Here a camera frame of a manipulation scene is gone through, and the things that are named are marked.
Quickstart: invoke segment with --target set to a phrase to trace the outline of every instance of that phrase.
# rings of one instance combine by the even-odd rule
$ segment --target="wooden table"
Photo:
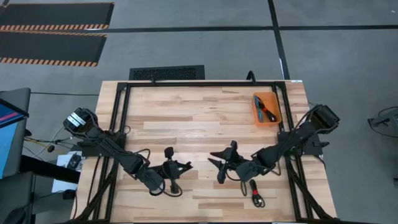
[[[103,129],[109,128],[116,85],[117,82],[103,82],[101,87],[96,114]],[[308,110],[304,86],[302,82],[291,81],[286,81],[286,86],[293,119],[298,122]],[[192,161],[193,169],[177,181],[183,195],[171,198],[150,196],[144,184],[131,178],[119,166],[111,222],[294,221],[284,159],[280,160],[281,176],[270,173],[254,178],[260,195],[266,201],[265,208],[256,208],[252,204],[250,191],[244,197],[239,182],[227,179],[224,184],[219,184],[216,180],[218,170],[207,160],[211,157],[209,152],[224,150],[231,140],[238,142],[238,152],[245,158],[262,147],[277,143],[277,126],[259,128],[254,125],[251,98],[256,91],[272,90],[270,87],[252,86],[134,87],[126,120],[126,125],[131,127],[126,150],[151,149],[150,161],[156,166],[165,161],[164,149],[172,146],[174,159],[182,163]],[[122,106],[123,100],[119,105],[118,121]],[[281,110],[286,121],[283,106]],[[335,217],[323,164],[313,156],[303,156],[302,160],[309,191],[325,211]],[[77,214],[86,206],[95,162],[96,158],[92,157],[84,163],[77,192]],[[101,165],[98,166],[93,195],[98,187],[100,170]],[[299,189],[297,191],[304,217],[302,195]],[[104,217],[107,197],[106,192],[100,218]]]

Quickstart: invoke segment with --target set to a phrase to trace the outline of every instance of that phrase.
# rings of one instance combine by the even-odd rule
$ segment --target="scissors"
[[[267,107],[264,105],[264,103],[258,96],[254,96],[254,102],[256,104],[257,116],[258,116],[260,122],[264,122],[264,119],[262,117],[262,112],[264,112],[267,115],[270,122],[277,121],[276,116],[271,111],[269,111],[267,109]]]

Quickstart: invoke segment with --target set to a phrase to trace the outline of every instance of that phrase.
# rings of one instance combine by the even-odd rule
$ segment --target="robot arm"
[[[227,169],[235,170],[240,180],[246,182],[259,174],[266,175],[275,167],[285,152],[301,148],[314,134],[332,132],[337,128],[340,120],[326,105],[316,105],[305,114],[303,119],[299,122],[300,126],[292,130],[286,141],[258,150],[251,156],[252,160],[250,161],[238,155],[236,151],[238,147],[234,141],[231,143],[231,147],[226,148],[223,152],[211,153],[212,156],[224,159],[225,163],[210,158],[209,161],[219,168],[218,176],[222,177]],[[218,182],[222,184],[224,181],[220,178]]]
[[[171,154],[166,162],[161,166],[149,167],[150,162],[147,158],[136,152],[125,151],[116,144],[115,141],[121,133],[103,131],[98,126],[97,116],[88,109],[76,109],[65,119],[63,126],[72,136],[84,140],[86,145],[89,142],[89,145],[97,148],[102,156],[115,158],[124,171],[132,178],[144,183],[152,195],[159,195],[164,192],[164,179],[174,181],[181,174],[192,168],[190,162],[181,164],[172,160],[172,154],[174,153],[172,147],[165,150],[165,153]]]

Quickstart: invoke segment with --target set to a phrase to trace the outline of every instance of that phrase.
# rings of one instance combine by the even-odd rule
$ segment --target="orange container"
[[[261,111],[262,117],[263,117],[263,119],[262,119],[263,122],[259,121],[259,117],[257,115],[256,103],[254,102],[254,96],[257,96],[258,98],[260,98],[262,100],[262,102],[264,103],[264,105],[266,106],[266,108],[276,116],[276,118],[277,118],[276,122],[269,121],[268,117],[264,114],[263,111]],[[278,106],[278,101],[276,98],[276,94],[274,92],[270,91],[270,92],[253,93],[251,103],[252,103],[252,107],[253,107],[254,123],[256,124],[256,126],[273,126],[273,125],[279,124],[282,121],[279,106]]]

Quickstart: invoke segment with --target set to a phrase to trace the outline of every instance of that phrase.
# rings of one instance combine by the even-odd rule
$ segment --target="floor mat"
[[[106,29],[113,2],[8,4],[0,13],[0,30]]]
[[[130,80],[204,80],[204,65],[130,68]]]
[[[0,62],[95,67],[105,34],[0,31]]]

